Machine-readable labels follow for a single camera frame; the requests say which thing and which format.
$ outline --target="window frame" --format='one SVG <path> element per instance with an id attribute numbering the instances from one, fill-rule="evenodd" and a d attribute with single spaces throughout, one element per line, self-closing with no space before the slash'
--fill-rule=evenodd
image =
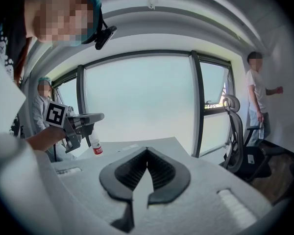
<path id="1" fill-rule="evenodd" d="M 85 114 L 87 113 L 86 104 L 85 104 L 87 99 L 84 96 L 84 92 L 85 92 L 84 71 L 86 69 L 91 69 L 99 65 L 107 64 L 110 62 L 116 62 L 119 60 L 137 58 L 137 57 L 147 57 L 147 56 L 189 57 L 190 65 L 192 69 L 194 96 L 195 96 L 194 98 L 195 116 L 194 116 L 194 131 L 193 131 L 194 137 L 193 137 L 193 151 L 191 156 L 198 158 L 200 153 L 201 141 L 202 141 L 204 116 L 225 112 L 223 107 L 205 109 L 204 85 L 203 85 L 200 62 L 218 65 L 218 66 L 224 67 L 225 69 L 229 69 L 228 78 L 225 82 L 226 91 L 228 94 L 235 95 L 234 76 L 233 76 L 233 70 L 232 70 L 230 61 L 225 61 L 217 57 L 197 53 L 195 50 L 179 51 L 179 50 L 155 49 L 155 50 L 127 52 L 127 53 L 122 53 L 122 54 L 117 54 L 117 55 L 101 58 L 84 65 L 78 65 L 77 68 L 61 76 L 60 78 L 56 79 L 52 83 L 52 87 L 54 88 L 54 93 L 59 86 L 76 78 L 77 79 L 76 80 L 76 95 L 77 95 L 78 111 L 80 114 Z M 86 141 L 88 146 L 90 147 L 91 144 L 88 137 L 86 137 Z"/>

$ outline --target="black office chair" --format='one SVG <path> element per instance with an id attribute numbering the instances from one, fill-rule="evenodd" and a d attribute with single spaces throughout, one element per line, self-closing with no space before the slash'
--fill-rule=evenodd
<path id="1" fill-rule="evenodd" d="M 237 112 L 240 109 L 239 100 L 232 95 L 224 95 L 223 107 L 230 117 L 232 129 L 232 138 L 230 139 L 231 149 L 225 161 L 221 164 L 228 171 L 234 173 L 239 178 L 251 182 L 254 178 L 266 178 L 271 175 L 271 169 L 268 164 L 272 156 L 284 153 L 284 149 L 263 148 L 247 146 L 252 133 L 259 130 L 259 126 L 247 128 L 248 137 L 243 142 L 243 124 Z"/>

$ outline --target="sleeve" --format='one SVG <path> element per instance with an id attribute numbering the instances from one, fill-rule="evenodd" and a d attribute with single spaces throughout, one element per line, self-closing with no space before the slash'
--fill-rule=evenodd
<path id="1" fill-rule="evenodd" d="M 35 98 L 35 100 L 33 101 L 33 118 L 36 133 L 39 133 L 46 128 L 44 125 L 43 109 L 43 101 L 39 100 L 38 98 Z"/>
<path id="2" fill-rule="evenodd" d="M 248 71 L 247 74 L 246 74 L 246 82 L 247 82 L 247 86 L 256 85 L 255 84 L 255 79 L 252 76 L 250 71 Z"/>

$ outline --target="white t-shirt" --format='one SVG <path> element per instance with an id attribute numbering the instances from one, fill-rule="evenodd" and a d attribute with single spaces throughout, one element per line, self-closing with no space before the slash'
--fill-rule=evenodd
<path id="1" fill-rule="evenodd" d="M 266 95 L 266 87 L 263 83 L 261 75 L 250 69 L 246 74 L 247 86 L 254 85 L 255 86 L 255 94 L 258 101 L 258 105 L 261 113 L 267 112 L 267 95 Z M 248 94 L 250 106 L 249 109 L 252 111 L 257 111 L 254 103 L 251 101 L 250 95 Z"/>

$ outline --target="fist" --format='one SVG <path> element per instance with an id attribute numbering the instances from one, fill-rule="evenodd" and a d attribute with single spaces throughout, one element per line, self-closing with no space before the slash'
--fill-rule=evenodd
<path id="1" fill-rule="evenodd" d="M 276 88 L 276 93 L 277 93 L 277 94 L 283 94 L 283 87 L 282 87 L 282 86 L 277 87 L 277 88 Z"/>

